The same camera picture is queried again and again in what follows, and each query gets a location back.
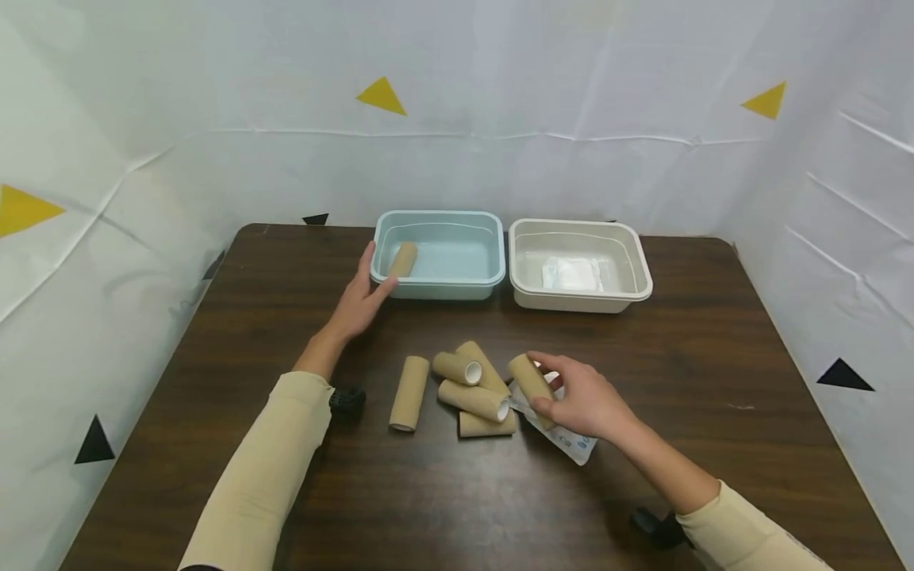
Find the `cardboard tube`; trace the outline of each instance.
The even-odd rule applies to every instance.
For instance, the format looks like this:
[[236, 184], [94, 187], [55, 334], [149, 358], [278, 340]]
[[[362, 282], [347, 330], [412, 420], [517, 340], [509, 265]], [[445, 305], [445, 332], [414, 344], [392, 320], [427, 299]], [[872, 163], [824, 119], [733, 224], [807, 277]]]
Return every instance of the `cardboard tube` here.
[[[520, 354], [511, 359], [511, 362], [508, 363], [508, 370], [511, 371], [511, 375], [520, 385], [520, 390], [524, 393], [528, 402], [532, 402], [536, 397], [556, 399], [552, 389], [549, 388], [546, 378], [543, 377], [543, 374], [539, 372], [539, 369], [526, 354]], [[544, 430], [549, 430], [555, 425], [554, 422], [538, 413], [537, 418], [539, 418], [539, 424], [542, 425]]]
[[480, 379], [479, 386], [487, 388], [503, 397], [511, 395], [511, 389], [509, 389], [508, 385], [505, 384], [505, 381], [502, 380], [502, 377], [498, 374], [498, 371], [495, 370], [495, 367], [492, 366], [492, 362], [485, 356], [483, 350], [476, 344], [476, 341], [468, 341], [457, 347], [456, 353], [470, 357], [483, 368], [483, 378]]
[[478, 361], [460, 354], [438, 353], [431, 361], [431, 370], [446, 379], [467, 386], [479, 385], [483, 366]]
[[425, 394], [425, 382], [429, 378], [429, 362], [422, 357], [407, 357], [403, 363], [403, 372], [394, 397], [394, 407], [390, 410], [391, 428], [414, 432], [419, 424], [419, 410], [422, 408], [422, 395]]
[[400, 249], [397, 250], [397, 255], [394, 256], [394, 261], [390, 264], [388, 277], [408, 278], [418, 255], [419, 248], [416, 247], [415, 243], [403, 242], [400, 244]]
[[501, 397], [480, 386], [467, 386], [448, 379], [438, 387], [438, 399], [452, 407], [472, 412], [477, 417], [501, 422], [511, 412], [508, 397]]
[[458, 417], [459, 433], [462, 439], [472, 439], [480, 436], [505, 436], [517, 432], [517, 414], [508, 411], [508, 416], [502, 422], [492, 422], [479, 418], [469, 412], [460, 412]]

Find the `black triangle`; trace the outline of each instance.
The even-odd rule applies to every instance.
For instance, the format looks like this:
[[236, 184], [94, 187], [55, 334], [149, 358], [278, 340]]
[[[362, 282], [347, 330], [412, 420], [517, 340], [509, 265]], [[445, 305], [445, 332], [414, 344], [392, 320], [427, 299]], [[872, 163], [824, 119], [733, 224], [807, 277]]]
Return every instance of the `black triangle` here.
[[114, 451], [112, 450], [112, 445], [108, 443], [104, 428], [101, 427], [99, 415], [95, 415], [95, 418], [92, 419], [92, 424], [89, 425], [86, 439], [82, 441], [80, 453], [76, 455], [76, 461], [73, 463], [86, 464], [89, 462], [101, 462], [102, 460], [114, 460]]
[[327, 223], [327, 217], [329, 216], [330, 213], [327, 212], [326, 214], [317, 214], [312, 217], [304, 217], [302, 220], [304, 220], [304, 223], [308, 226], [324, 226]]
[[222, 259], [226, 257], [226, 250], [222, 250], [222, 253], [216, 256], [216, 259], [213, 260], [213, 263], [209, 264], [207, 268], [207, 273], [203, 274], [204, 280], [212, 280], [216, 277], [216, 270], [219, 269], [219, 265], [222, 264]]
[[818, 381], [819, 385], [840, 386], [842, 388], [855, 388], [859, 391], [876, 392], [875, 388], [856, 373], [851, 365], [845, 363], [844, 359], [838, 359], [834, 364], [828, 367], [825, 374]]

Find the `white plastic bin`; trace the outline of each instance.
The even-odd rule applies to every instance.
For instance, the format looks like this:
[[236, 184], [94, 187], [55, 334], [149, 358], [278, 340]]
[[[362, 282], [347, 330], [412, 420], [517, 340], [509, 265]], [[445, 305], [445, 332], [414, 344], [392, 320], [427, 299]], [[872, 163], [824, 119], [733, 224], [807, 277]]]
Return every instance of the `white plastic bin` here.
[[618, 313], [654, 290], [641, 240], [624, 224], [522, 218], [508, 244], [521, 307]]

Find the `container rim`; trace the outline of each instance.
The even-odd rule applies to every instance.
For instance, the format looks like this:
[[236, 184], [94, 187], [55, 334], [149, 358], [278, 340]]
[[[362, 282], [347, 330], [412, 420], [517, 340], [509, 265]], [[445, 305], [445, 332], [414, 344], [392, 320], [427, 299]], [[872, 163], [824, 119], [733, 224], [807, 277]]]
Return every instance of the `container rim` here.
[[[381, 274], [381, 272], [377, 270], [377, 262], [379, 260], [378, 252], [383, 249], [383, 248], [381, 248], [381, 246], [384, 241], [384, 237], [381, 236], [381, 226], [382, 226], [382, 223], [384, 222], [385, 218], [396, 215], [396, 214], [409, 214], [409, 215], [413, 215], [413, 214], [415, 214], [415, 215], [466, 214], [466, 215], [477, 215], [477, 216], [482, 216], [482, 217], [488, 217], [488, 218], [491, 218], [495, 222], [494, 235], [495, 235], [495, 240], [498, 242], [498, 271], [491, 278], [487, 278], [485, 280], [467, 280], [467, 279], [461, 279], [461, 278], [448, 278], [448, 279], [437, 279], [437, 280], [430, 280], [430, 279], [425, 279], [425, 278], [397, 278], [398, 283], [410, 284], [410, 285], [446, 285], [446, 286], [453, 286], [453, 287], [485, 287], [485, 288], [488, 288], [488, 287], [493, 287], [493, 286], [501, 283], [501, 281], [505, 278], [505, 274], [506, 274], [506, 270], [507, 270], [506, 264], [505, 264], [505, 243], [504, 243], [505, 227], [502, 225], [501, 218], [497, 217], [496, 215], [492, 214], [491, 212], [485, 212], [484, 210], [388, 210], [387, 212], [382, 214], [377, 219], [377, 223], [375, 225], [374, 240], [375, 240], [375, 244], [376, 244], [376, 249], [375, 249], [375, 255], [372, 256], [372, 258], [371, 258], [371, 271], [369, 272], [371, 274], [371, 280], [374, 281], [375, 283], [381, 283], [382, 281], [384, 281], [387, 278], [386, 275]], [[417, 222], [416, 224], [452, 224], [452, 223]], [[485, 230], [486, 232], [493, 233], [492, 230], [490, 230], [489, 228], [485, 228], [485, 227], [476, 227], [476, 228]]]
[[[646, 284], [641, 291], [636, 293], [628, 293], [625, 291], [613, 291], [613, 292], [600, 292], [600, 291], [585, 291], [582, 293], [577, 293], [575, 291], [567, 292], [558, 292], [556, 290], [547, 290], [545, 288], [528, 288], [518, 280], [515, 279], [515, 274], [517, 273], [516, 262], [516, 248], [515, 242], [518, 238], [517, 236], [517, 227], [524, 222], [548, 222], [548, 223], [557, 223], [558, 225], [563, 224], [574, 224], [574, 225], [585, 225], [585, 226], [615, 226], [620, 227], [634, 238], [634, 244], [637, 248], [637, 258], [644, 268], [644, 278]], [[623, 301], [644, 301], [647, 298], [651, 297], [651, 294], [654, 292], [654, 278], [651, 277], [651, 270], [647, 266], [647, 258], [644, 256], [644, 249], [641, 246], [641, 238], [638, 236], [638, 233], [628, 225], [625, 225], [621, 222], [594, 222], [591, 220], [558, 220], [554, 218], [519, 218], [515, 220], [514, 224], [508, 229], [508, 249], [510, 250], [511, 255], [511, 268], [509, 272], [509, 278], [511, 280], [511, 285], [514, 288], [522, 293], [527, 295], [536, 295], [538, 297], [556, 297], [556, 298], [575, 298], [575, 299], [587, 299], [587, 300], [623, 300]]]

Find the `plastic container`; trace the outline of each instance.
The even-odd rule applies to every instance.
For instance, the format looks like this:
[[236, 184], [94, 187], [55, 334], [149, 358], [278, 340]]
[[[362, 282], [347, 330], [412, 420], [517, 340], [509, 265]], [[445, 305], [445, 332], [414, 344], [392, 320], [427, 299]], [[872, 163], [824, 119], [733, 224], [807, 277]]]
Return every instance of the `plastic container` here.
[[508, 244], [521, 307], [618, 313], [654, 290], [641, 240], [624, 224], [522, 218]]
[[502, 221], [488, 212], [391, 210], [377, 221], [371, 279], [380, 283], [400, 244], [419, 255], [390, 297], [408, 300], [484, 300], [505, 278]]

